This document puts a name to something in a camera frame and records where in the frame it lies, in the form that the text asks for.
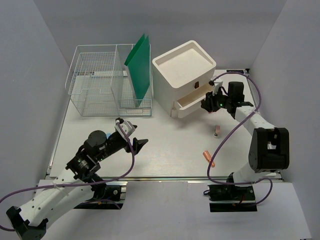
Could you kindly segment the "white drawer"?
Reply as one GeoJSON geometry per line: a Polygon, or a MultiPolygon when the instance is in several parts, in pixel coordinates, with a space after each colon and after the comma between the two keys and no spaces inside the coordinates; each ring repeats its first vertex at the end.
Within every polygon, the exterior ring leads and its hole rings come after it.
{"type": "Polygon", "coordinates": [[[181,110],[181,111],[187,108],[190,108],[193,105],[200,102],[201,100],[203,100],[206,97],[206,93],[212,92],[213,90],[214,90],[214,87],[211,86],[209,83],[206,83],[205,85],[198,87],[191,93],[176,100],[174,102],[174,107],[177,110],[181,110]]]}

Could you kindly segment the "pink correction tape dispenser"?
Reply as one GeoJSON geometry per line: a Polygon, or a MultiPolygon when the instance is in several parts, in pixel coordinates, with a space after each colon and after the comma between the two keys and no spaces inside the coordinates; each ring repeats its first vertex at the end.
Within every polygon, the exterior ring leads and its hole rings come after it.
{"type": "Polygon", "coordinates": [[[219,138],[221,135],[221,127],[219,125],[216,125],[214,127],[214,137],[219,138]]]}

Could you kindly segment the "white drawer cabinet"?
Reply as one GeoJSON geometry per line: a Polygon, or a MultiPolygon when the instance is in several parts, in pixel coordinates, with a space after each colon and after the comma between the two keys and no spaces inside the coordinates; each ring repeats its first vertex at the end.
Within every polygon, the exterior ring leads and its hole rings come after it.
{"type": "Polygon", "coordinates": [[[153,96],[171,118],[184,118],[198,110],[201,101],[185,109],[176,100],[208,84],[214,76],[215,60],[194,40],[189,40],[152,59],[153,96]]]}

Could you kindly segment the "orange transparent lead case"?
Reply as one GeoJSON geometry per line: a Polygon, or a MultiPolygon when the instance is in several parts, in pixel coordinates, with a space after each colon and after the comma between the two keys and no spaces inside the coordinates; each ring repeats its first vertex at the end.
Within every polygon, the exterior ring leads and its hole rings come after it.
{"type": "MultiPolygon", "coordinates": [[[[211,162],[211,159],[212,159],[212,156],[211,154],[205,150],[203,153],[202,153],[203,157],[205,158],[205,160],[210,163],[211,162]]],[[[215,162],[213,161],[212,163],[210,163],[210,167],[211,168],[214,168],[215,167],[215,162]]]]}

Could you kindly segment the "green plastic folder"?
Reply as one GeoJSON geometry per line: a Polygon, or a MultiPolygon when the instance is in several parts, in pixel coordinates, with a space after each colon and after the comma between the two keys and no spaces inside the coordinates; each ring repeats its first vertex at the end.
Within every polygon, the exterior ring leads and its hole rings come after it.
{"type": "Polygon", "coordinates": [[[142,103],[150,86],[150,42],[143,34],[128,54],[124,68],[133,91],[135,107],[142,103]]]}

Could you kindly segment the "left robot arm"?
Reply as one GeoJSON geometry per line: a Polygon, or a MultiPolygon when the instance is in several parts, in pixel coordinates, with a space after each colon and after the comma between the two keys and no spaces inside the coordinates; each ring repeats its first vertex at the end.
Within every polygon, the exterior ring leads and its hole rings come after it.
{"type": "Polygon", "coordinates": [[[137,128],[130,121],[117,118],[114,128],[112,134],[91,132],[50,185],[40,186],[40,192],[30,201],[6,211],[12,231],[21,240],[42,239],[57,219],[84,202],[114,200],[109,181],[97,174],[100,162],[120,150],[135,157],[148,143],[148,139],[129,138],[137,128]]]}

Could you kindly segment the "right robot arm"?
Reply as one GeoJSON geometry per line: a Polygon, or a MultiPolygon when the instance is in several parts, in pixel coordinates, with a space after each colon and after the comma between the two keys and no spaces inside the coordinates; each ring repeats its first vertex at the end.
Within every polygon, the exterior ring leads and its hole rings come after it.
{"type": "Polygon", "coordinates": [[[206,93],[201,108],[209,113],[226,109],[251,135],[248,161],[230,175],[232,183],[225,187],[229,198],[238,199],[244,193],[244,186],[289,167],[289,131],[269,123],[251,102],[245,101],[242,82],[229,82],[227,93],[224,93],[222,82],[212,83],[212,91],[206,93]]]}

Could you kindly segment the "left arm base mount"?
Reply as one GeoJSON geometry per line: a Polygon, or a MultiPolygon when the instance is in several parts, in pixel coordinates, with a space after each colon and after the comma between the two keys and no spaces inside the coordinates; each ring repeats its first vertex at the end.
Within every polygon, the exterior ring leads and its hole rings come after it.
{"type": "Polygon", "coordinates": [[[127,181],[109,182],[105,188],[94,193],[93,197],[78,204],[74,209],[120,210],[126,198],[127,183],[127,181]]]}

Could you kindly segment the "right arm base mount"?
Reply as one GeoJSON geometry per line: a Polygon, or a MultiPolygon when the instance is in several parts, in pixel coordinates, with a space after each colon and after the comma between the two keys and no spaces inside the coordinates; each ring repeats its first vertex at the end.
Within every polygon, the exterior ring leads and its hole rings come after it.
{"type": "Polygon", "coordinates": [[[203,192],[209,198],[211,213],[256,212],[256,197],[253,187],[212,184],[203,192]]]}

